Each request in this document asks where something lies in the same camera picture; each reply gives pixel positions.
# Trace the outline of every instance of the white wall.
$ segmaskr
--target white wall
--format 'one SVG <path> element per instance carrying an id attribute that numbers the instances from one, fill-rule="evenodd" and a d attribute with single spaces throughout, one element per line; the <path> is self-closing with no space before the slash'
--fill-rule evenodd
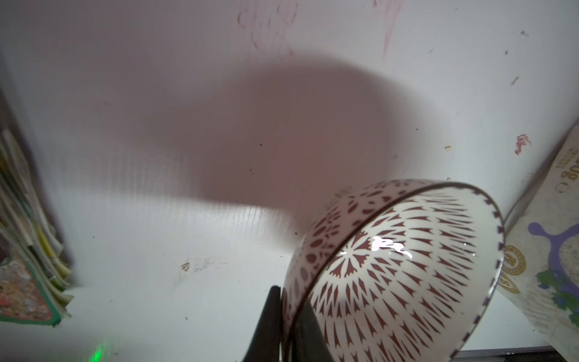
<path id="1" fill-rule="evenodd" d="M 450 177 L 508 211 L 579 114 L 578 16 L 572 0 L 0 2 L 0 86 L 76 278 L 72 319 L 0 325 L 0 356 L 82 360 L 106 340 L 111 361 L 240 360 L 342 188 Z M 466 348 L 544 343 L 496 294 Z"/>

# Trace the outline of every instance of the stain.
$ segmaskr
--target stain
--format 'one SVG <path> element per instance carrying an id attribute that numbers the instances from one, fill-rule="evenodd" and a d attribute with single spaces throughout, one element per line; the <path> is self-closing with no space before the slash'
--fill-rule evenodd
<path id="1" fill-rule="evenodd" d="M 295 55 L 286 33 L 298 16 L 298 0 L 244 0 L 237 15 L 248 59 L 262 55 L 287 58 Z"/>
<path id="2" fill-rule="evenodd" d="M 517 136 L 515 154 L 519 156 L 523 146 L 527 146 L 527 144 L 531 146 L 531 141 L 529 140 L 527 134 L 521 134 L 520 136 Z"/>
<path id="3" fill-rule="evenodd" d="M 373 0 L 372 7 L 382 16 L 385 23 L 386 33 L 384 35 L 384 46 L 382 51 L 382 59 L 386 58 L 386 52 L 390 45 L 390 39 L 394 33 L 394 27 L 398 15 L 402 10 L 402 3 L 404 0 Z"/>

